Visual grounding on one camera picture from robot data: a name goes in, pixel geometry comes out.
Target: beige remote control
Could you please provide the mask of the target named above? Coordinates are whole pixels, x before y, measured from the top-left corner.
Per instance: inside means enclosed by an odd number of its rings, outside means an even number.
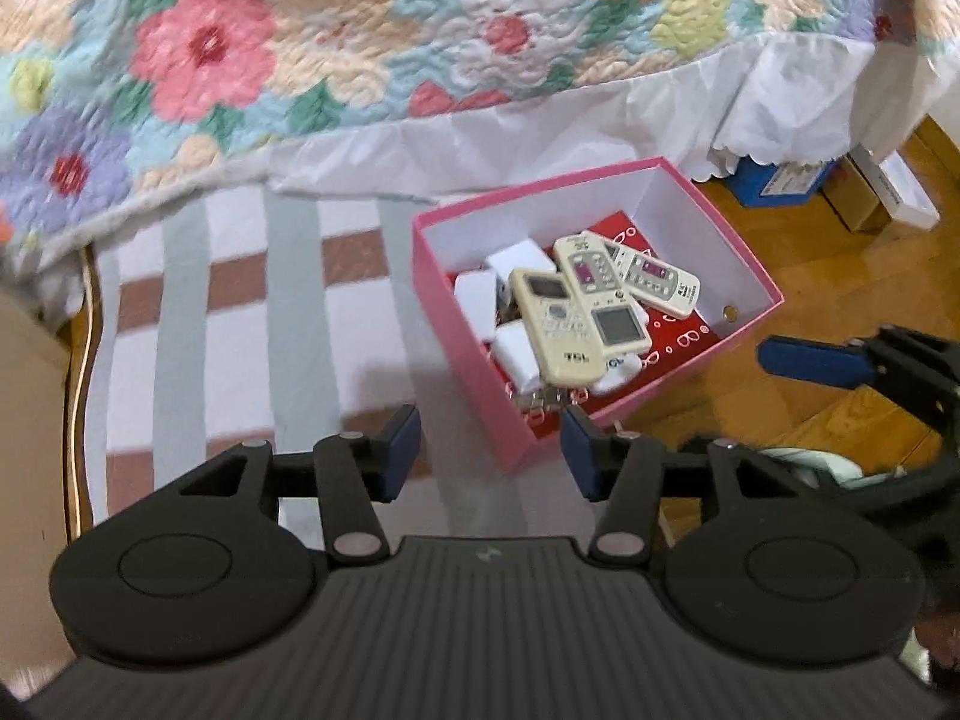
[[[516,269],[510,289],[546,384],[590,386],[603,378],[600,334],[561,274]]]
[[[693,313],[700,296],[699,278],[635,248],[589,234],[603,241],[617,275],[634,298],[675,319]]]
[[[560,238],[553,245],[553,257],[596,325],[605,359],[653,348],[645,328],[647,313],[627,292],[599,236]]]

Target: gray stripe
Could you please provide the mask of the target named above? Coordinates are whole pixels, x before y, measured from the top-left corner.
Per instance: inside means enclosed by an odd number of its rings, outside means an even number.
[[[154,483],[206,458],[203,362],[210,242],[206,204],[194,197],[163,225],[163,301],[154,381]]]
[[[340,401],[326,321],[315,200],[264,190],[270,402],[277,451],[302,452],[340,427]],[[283,501],[286,527],[307,546],[323,537],[317,503]]]
[[[416,405],[424,420],[450,532],[453,536],[526,536],[520,491],[497,469],[483,426],[464,400],[414,291],[411,229],[414,216],[424,206],[395,199],[381,199],[377,205]]]
[[[107,401],[120,311],[120,261],[115,247],[97,252],[97,271],[100,274],[103,331],[93,371],[90,371],[83,414],[83,464],[94,523],[107,519]]]

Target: pink box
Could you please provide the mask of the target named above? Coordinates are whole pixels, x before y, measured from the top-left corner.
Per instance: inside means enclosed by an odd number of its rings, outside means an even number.
[[[554,450],[556,434],[538,440],[517,413],[453,298],[448,274],[476,269],[488,254],[524,238],[549,247],[617,211],[630,217],[661,259],[699,276],[697,311],[722,341],[594,413],[600,424],[630,415],[670,381],[729,348],[784,302],[770,275],[723,215],[662,158],[568,173],[418,215],[413,254],[416,293],[505,471],[516,471]],[[728,305],[736,306],[734,322],[724,319]]]

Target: floral quilt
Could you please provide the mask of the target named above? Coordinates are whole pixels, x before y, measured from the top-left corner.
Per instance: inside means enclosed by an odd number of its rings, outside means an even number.
[[[958,0],[0,0],[0,240],[240,152],[630,79],[765,31],[952,41]]]

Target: striped fabric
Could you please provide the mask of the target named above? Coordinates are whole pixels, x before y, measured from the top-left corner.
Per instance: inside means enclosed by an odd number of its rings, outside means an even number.
[[[496,469],[413,290],[421,210],[248,186],[102,245],[85,413],[95,521],[239,440],[302,451],[339,429],[376,432],[413,401],[424,451],[400,498],[378,506],[394,546],[405,533],[586,539],[596,512],[562,459]],[[313,502],[283,501],[281,523],[323,543]]]

